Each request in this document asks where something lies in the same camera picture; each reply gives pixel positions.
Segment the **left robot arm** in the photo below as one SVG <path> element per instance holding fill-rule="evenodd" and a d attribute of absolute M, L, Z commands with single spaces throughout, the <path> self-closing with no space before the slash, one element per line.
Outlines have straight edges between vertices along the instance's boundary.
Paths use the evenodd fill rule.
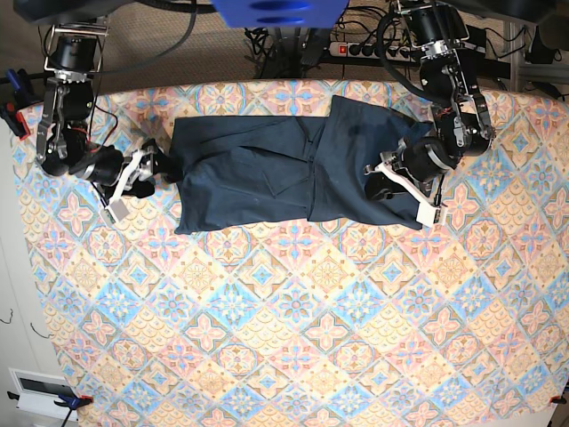
<path fill-rule="evenodd" d="M 395 22 L 405 25 L 411 52 L 419 56 L 421 84 L 415 86 L 388 58 L 384 36 Z M 387 200 L 398 194 L 422 199 L 434 180 L 442 181 L 464 157 L 477 157 L 491 146 L 494 129 L 479 90 L 476 60 L 464 44 L 469 32 L 457 10 L 437 1 L 398 1 L 378 24 L 376 55 L 408 92 L 431 103 L 434 131 L 418 142 L 403 140 L 366 167 L 365 194 Z"/>

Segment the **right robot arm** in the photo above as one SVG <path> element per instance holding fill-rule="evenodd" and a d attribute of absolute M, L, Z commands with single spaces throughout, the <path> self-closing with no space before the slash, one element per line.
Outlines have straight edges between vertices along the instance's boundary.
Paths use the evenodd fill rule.
<path fill-rule="evenodd" d="M 96 20 L 56 24 L 44 35 L 44 68 L 52 77 L 36 134 L 36 161 L 43 171 L 90 182 L 104 206 L 123 196 L 152 196 L 157 175 L 169 183 L 182 178 L 180 167 L 155 140 L 128 156 L 105 141 L 92 141 L 98 110 L 92 79 L 103 71 L 107 35 L 107 26 Z"/>

